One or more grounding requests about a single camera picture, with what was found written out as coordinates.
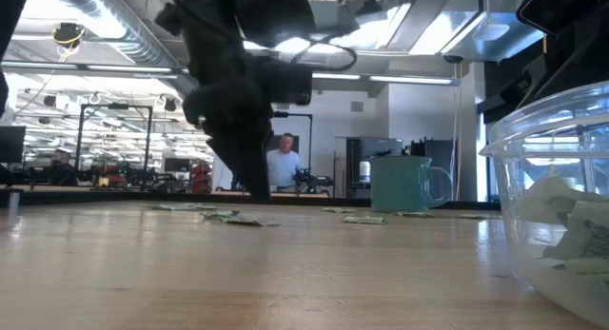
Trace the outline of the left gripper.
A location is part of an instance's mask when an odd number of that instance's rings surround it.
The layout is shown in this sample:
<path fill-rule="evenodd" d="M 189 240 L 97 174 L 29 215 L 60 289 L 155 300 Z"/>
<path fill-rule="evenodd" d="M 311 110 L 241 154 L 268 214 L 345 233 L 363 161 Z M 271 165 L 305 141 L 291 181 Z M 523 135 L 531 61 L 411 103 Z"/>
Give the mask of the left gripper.
<path fill-rule="evenodd" d="M 232 79 L 197 87 L 184 100 L 183 111 L 250 196 L 269 200 L 265 146 L 272 135 L 270 106 L 257 85 Z"/>

